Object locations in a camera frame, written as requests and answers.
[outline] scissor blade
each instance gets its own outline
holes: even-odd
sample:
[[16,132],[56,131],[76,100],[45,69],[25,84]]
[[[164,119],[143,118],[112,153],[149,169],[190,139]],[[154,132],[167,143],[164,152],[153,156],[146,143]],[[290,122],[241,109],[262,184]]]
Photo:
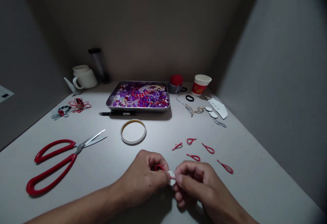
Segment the scissor blade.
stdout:
[[105,138],[107,138],[107,136],[103,137],[103,138],[95,139],[95,140],[91,141],[90,143],[88,143],[87,145],[85,145],[84,147],[91,146],[91,145],[93,145],[93,144],[95,144],[95,143],[97,143],[97,142],[99,142],[99,141],[101,141],[101,140],[103,140]]
[[84,146],[86,146],[90,141],[92,141],[93,139],[95,139],[96,137],[98,137],[100,134],[102,134],[105,130],[102,130],[100,133],[96,134],[95,136],[87,139],[86,141],[84,141],[82,144],[81,144],[81,147],[83,148]]

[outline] black cap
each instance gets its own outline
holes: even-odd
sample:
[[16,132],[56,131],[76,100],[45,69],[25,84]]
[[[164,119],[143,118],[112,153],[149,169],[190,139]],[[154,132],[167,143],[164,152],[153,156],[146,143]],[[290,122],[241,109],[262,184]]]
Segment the black cap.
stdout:
[[97,54],[99,52],[101,52],[101,49],[100,48],[90,48],[88,50],[89,54]]

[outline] light switch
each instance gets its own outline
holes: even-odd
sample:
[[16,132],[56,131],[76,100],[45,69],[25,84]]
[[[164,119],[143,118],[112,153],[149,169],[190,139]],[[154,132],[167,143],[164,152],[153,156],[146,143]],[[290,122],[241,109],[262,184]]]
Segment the light switch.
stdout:
[[0,103],[13,95],[14,93],[12,91],[0,85]]

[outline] black hair tie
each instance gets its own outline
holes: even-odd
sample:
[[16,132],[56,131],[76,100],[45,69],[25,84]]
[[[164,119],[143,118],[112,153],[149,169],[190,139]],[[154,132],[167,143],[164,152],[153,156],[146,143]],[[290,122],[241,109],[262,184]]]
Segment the black hair tie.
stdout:
[[185,99],[188,100],[189,102],[194,101],[194,98],[192,96],[190,96],[190,95],[186,95]]

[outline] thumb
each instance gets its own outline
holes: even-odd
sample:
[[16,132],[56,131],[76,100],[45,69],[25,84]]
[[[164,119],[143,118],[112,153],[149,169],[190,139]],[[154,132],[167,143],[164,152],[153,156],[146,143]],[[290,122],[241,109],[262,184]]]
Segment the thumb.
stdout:
[[208,191],[208,187],[205,184],[197,182],[187,175],[176,175],[176,183],[185,192],[201,202]]
[[156,189],[167,186],[170,182],[170,174],[167,171],[159,170],[152,174],[152,182]]

